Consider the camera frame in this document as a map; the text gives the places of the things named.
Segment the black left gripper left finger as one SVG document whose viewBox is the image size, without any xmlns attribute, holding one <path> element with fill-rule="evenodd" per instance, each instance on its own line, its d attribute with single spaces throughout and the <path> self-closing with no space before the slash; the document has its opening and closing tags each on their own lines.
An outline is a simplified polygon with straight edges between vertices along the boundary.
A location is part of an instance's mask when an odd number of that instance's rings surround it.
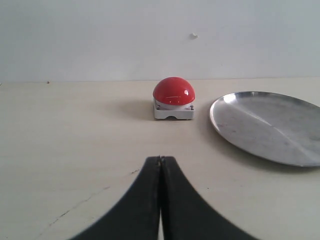
<svg viewBox="0 0 320 240">
<path fill-rule="evenodd" d="M 161 159 L 148 157 L 121 199 L 73 240 L 157 240 Z"/>
</svg>

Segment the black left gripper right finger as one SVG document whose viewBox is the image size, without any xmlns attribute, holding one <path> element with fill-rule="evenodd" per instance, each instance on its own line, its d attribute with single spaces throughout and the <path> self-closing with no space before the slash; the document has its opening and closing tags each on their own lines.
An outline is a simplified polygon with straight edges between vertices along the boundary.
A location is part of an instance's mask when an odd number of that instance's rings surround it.
<svg viewBox="0 0 320 240">
<path fill-rule="evenodd" d="M 213 209 L 172 156 L 161 160 L 161 218 L 165 240 L 254 240 Z"/>
</svg>

